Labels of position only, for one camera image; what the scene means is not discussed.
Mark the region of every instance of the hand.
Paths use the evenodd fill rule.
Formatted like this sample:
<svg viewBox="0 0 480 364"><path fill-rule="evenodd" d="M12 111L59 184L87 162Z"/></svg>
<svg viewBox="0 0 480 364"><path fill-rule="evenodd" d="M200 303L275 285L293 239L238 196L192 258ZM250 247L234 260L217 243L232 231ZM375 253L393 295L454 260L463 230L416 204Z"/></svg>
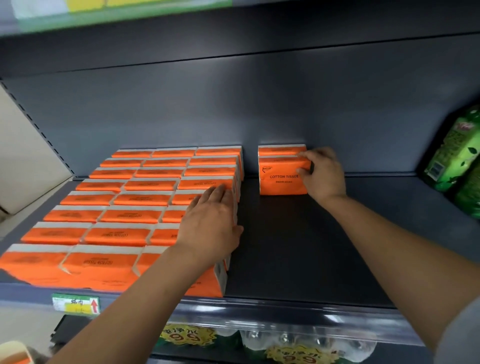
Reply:
<svg viewBox="0 0 480 364"><path fill-rule="evenodd" d="M174 246L190 250L207 268L238 247L242 232L242 226L233 225L232 191L210 187L188 206Z"/></svg>
<svg viewBox="0 0 480 364"><path fill-rule="evenodd" d="M298 169L308 194L317 203L325 208L328 201L335 197L346 197L345 176L336 154L330 147L317 148L300 152L299 156L306 157L313 162L313 173Z"/></svg>

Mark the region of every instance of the red arrow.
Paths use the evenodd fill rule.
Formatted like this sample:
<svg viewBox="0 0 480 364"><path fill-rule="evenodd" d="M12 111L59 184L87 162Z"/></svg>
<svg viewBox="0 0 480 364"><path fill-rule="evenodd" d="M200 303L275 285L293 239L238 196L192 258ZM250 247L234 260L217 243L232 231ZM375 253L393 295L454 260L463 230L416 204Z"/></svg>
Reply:
<svg viewBox="0 0 480 364"><path fill-rule="evenodd" d="M93 301L92 301L92 310L93 310L93 313L94 313L94 314L98 313L98 312L96 311L97 306L98 306L98 304L96 303L95 300L93 300Z"/></svg>

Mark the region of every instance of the price tag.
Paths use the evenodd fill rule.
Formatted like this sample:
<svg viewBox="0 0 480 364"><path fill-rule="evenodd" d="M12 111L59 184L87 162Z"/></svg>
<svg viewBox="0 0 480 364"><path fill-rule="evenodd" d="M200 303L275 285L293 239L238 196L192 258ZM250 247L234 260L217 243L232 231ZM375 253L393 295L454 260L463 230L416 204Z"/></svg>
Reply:
<svg viewBox="0 0 480 364"><path fill-rule="evenodd" d="M54 293L52 302L55 311L84 315L100 314L98 297Z"/></svg>

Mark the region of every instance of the forearm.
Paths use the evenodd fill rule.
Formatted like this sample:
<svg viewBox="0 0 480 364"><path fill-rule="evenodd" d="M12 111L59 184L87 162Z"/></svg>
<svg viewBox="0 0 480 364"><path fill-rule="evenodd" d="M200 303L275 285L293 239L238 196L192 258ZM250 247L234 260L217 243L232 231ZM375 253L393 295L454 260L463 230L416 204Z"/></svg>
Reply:
<svg viewBox="0 0 480 364"><path fill-rule="evenodd" d="M144 364L178 302L207 268L181 245L168 248L49 364Z"/></svg>
<svg viewBox="0 0 480 364"><path fill-rule="evenodd" d="M480 294L479 266L348 197L333 198L324 207L400 312L434 349L450 321Z"/></svg>

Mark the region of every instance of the gray sleeve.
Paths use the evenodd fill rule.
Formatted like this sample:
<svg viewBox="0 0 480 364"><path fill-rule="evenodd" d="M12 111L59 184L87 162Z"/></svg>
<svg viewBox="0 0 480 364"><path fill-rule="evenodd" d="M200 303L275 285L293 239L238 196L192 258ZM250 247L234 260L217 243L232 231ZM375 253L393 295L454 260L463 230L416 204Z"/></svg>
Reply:
<svg viewBox="0 0 480 364"><path fill-rule="evenodd" d="M480 297L448 325L435 353L435 364L480 363Z"/></svg>

